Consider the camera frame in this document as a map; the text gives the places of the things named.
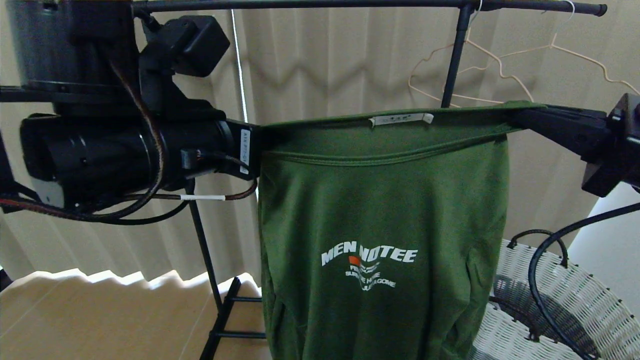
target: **white wicker basket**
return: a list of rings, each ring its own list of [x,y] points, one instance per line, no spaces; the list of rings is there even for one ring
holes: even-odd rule
[[[508,243],[504,241],[500,251],[495,296],[525,313],[528,320],[507,307],[502,311],[488,306],[469,359],[578,359],[568,347],[554,343],[559,338],[529,292],[527,270],[536,249],[526,245],[510,249]],[[578,265],[569,262],[565,268],[559,263],[557,255],[544,253],[536,274],[545,304],[563,331],[600,359],[640,359],[640,323],[622,300]],[[513,324],[507,325],[496,312],[510,320],[512,316],[523,323],[536,323],[543,335],[540,342],[525,340],[527,327],[513,321],[507,321]]]

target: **shirt graphic logo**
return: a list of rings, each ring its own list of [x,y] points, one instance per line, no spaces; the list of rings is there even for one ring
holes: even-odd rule
[[[382,278],[380,272],[376,272],[380,264],[388,260],[413,263],[418,254],[418,250],[404,250],[388,245],[380,245],[371,249],[361,245],[360,252],[356,253],[357,245],[356,241],[338,243],[329,251],[321,254],[321,261],[322,266],[325,266],[340,255],[354,253],[348,257],[349,270],[345,271],[344,275],[356,277],[362,291],[369,291],[377,284],[395,288],[396,282]]]

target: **wire hanger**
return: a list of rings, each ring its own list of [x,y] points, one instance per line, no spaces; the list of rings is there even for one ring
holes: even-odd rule
[[[478,7],[477,12],[474,14],[474,16],[473,16],[473,17],[471,18],[471,20],[469,21],[469,26],[473,23],[473,21],[476,19],[476,17],[478,16],[478,14],[480,13],[480,11],[482,10],[482,5],[483,5],[483,0],[480,0],[480,6]],[[522,83],[522,81],[520,80],[520,78],[518,78],[517,76],[513,76],[513,75],[511,75],[511,76],[505,76],[505,75],[502,73],[502,61],[500,60],[500,58],[499,58],[497,55],[495,55],[495,54],[493,54],[492,52],[490,52],[489,50],[485,49],[484,47],[482,47],[482,46],[478,45],[477,43],[475,43],[475,42],[471,41],[471,40],[469,39],[470,35],[471,35],[471,27],[469,27],[469,30],[467,31],[467,36],[466,36],[466,38],[465,38],[465,44],[469,44],[469,45],[471,45],[471,46],[475,47],[476,49],[480,50],[481,52],[483,52],[484,54],[486,54],[487,56],[489,56],[489,57],[490,57],[490,58],[492,58],[493,60],[497,61],[497,62],[498,62],[498,65],[499,65],[499,70],[500,70],[500,71],[499,71],[499,76],[500,76],[502,79],[513,79],[514,81],[516,81],[516,82],[520,85],[520,87],[522,87],[522,90],[527,94],[527,96],[528,96],[529,100],[530,100],[531,102],[534,102],[534,100],[533,100],[533,96],[531,95],[531,93],[530,93],[529,89],[527,89],[527,87],[524,85],[524,83]],[[421,63],[429,61],[429,60],[433,57],[433,55],[434,55],[435,53],[437,53],[437,52],[439,52],[439,51],[442,51],[442,50],[444,50],[444,49],[448,49],[448,48],[452,47],[453,45],[454,45],[454,44],[449,44],[449,45],[447,45],[447,46],[443,46],[443,47],[440,47],[440,48],[438,48],[438,49],[435,49],[434,51],[432,51],[432,52],[431,52],[431,54],[429,54],[429,56],[428,56],[427,58],[423,58],[423,59],[421,59],[420,61],[418,61],[418,63],[417,63],[417,64],[415,64],[415,66],[413,67],[413,70],[411,70],[411,73],[409,74],[409,80],[407,81],[407,83],[408,83],[409,87],[410,87],[411,89],[413,89],[413,90],[415,90],[415,91],[417,91],[417,92],[421,93],[422,95],[425,95],[425,96],[427,96],[427,97],[430,97],[430,98],[432,98],[432,99],[434,99],[434,100],[436,100],[436,101],[442,101],[441,99],[439,99],[439,98],[437,98],[437,97],[435,97],[435,96],[433,96],[433,95],[431,95],[431,94],[427,94],[426,92],[424,92],[424,91],[422,91],[422,90],[420,90],[420,89],[416,88],[415,86],[413,86],[413,85],[411,84],[411,79],[415,76],[415,71],[416,71],[416,69],[418,68],[418,66],[419,66]],[[465,71],[467,71],[467,70],[470,70],[470,69],[482,69],[482,68],[479,68],[479,67],[471,67],[471,68],[469,68],[469,69],[465,69],[465,70],[463,70],[463,71],[458,72],[458,74],[460,74],[460,73],[462,73],[462,72],[465,72]],[[469,99],[469,100],[483,101],[483,102],[488,102],[488,103],[492,103],[492,104],[502,104],[502,101],[494,101],[494,100],[489,100],[489,99],[481,99],[481,98],[478,98],[478,97],[471,97],[471,96],[458,95],[458,94],[452,94],[452,96],[454,96],[454,97],[459,97],[459,98],[461,98],[461,99]],[[452,106],[452,107],[455,107],[455,108],[459,108],[459,107],[460,107],[460,106],[455,105],[455,104],[451,104],[451,106]]]
[[[560,32],[560,29],[561,29],[564,25],[566,25],[566,24],[567,24],[567,23],[568,23],[568,22],[573,18],[573,16],[575,15],[575,4],[573,3],[573,1],[571,1],[571,0],[559,0],[559,1],[566,1],[567,3],[570,3],[570,4],[571,4],[571,6],[573,7],[573,11],[572,11],[571,15],[570,15],[570,16],[569,16],[565,21],[563,21],[562,23],[560,23],[560,25],[558,25],[558,27],[556,28],[556,31],[555,31],[555,33],[554,33],[554,36],[553,36],[553,38],[551,39],[551,43],[549,43],[549,45],[533,47],[533,48],[531,48],[531,49],[526,49],[526,50],[521,50],[521,51],[515,51],[515,52],[513,52],[513,53],[509,53],[509,54],[505,54],[505,55],[499,56],[499,59],[497,59],[497,60],[498,60],[498,62],[499,62],[500,67],[502,68],[502,64],[501,64],[501,61],[499,61],[499,60],[500,60],[500,59],[507,58],[507,57],[509,57],[509,56],[518,55],[518,54],[530,53],[530,52],[532,52],[532,51],[537,51],[537,50],[544,50],[544,49],[556,49],[556,50],[562,51],[562,52],[567,53],[567,54],[570,54],[570,55],[574,55],[574,56],[576,56],[576,57],[578,57],[578,58],[581,58],[581,59],[583,59],[583,60],[587,60],[587,61],[589,61],[589,62],[591,62],[591,63],[594,63],[594,64],[598,65],[598,66],[602,69],[602,73],[603,73],[602,75],[603,75],[604,79],[605,79],[607,82],[610,82],[610,83],[617,83],[617,84],[625,85],[627,88],[631,89],[631,90],[632,90],[633,92],[635,92],[637,95],[640,95],[640,92],[638,91],[638,89],[637,89],[637,88],[635,88],[635,87],[634,87],[633,85],[631,85],[630,83],[628,83],[627,81],[624,81],[624,80],[612,80],[611,78],[609,78],[609,73],[608,73],[608,71],[607,71],[607,67],[606,67],[602,62],[600,62],[600,61],[598,61],[598,60],[595,60],[595,59],[592,59],[592,58],[590,58],[590,57],[588,57],[588,56],[584,56],[583,54],[576,53],[575,51],[571,51],[571,50],[569,50],[569,49],[566,49],[566,48],[564,48],[564,47],[560,47],[560,46],[556,45],[556,38],[557,38],[557,36],[558,36],[558,33]],[[487,66],[485,66],[485,67],[469,67],[469,68],[467,68],[467,69],[464,69],[464,70],[459,71],[459,72],[458,72],[458,74],[461,74],[461,73],[463,73],[463,72],[466,72],[466,71],[468,71],[468,70],[472,70],[472,69],[480,70],[480,71],[485,71],[486,69],[488,69],[488,68],[489,68],[489,66],[491,66],[491,63],[489,63],[489,64],[488,64]]]

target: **white sticker label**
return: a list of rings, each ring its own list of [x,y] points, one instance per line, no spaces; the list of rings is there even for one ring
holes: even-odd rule
[[[251,131],[242,129],[240,130],[240,161],[249,165],[249,154],[251,150]],[[243,174],[249,174],[249,170],[245,167],[240,167],[240,172]]]
[[[371,127],[376,127],[376,125],[397,124],[399,122],[409,122],[409,121],[424,121],[427,124],[430,124],[433,121],[433,114],[417,113],[417,114],[376,116],[376,117],[372,117],[370,121],[371,121]]]

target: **green t-shirt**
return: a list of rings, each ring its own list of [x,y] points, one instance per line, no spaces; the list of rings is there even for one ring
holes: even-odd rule
[[[506,121],[540,106],[265,127],[274,145],[262,156],[259,208],[273,358],[465,359],[504,230],[506,133],[518,130]]]

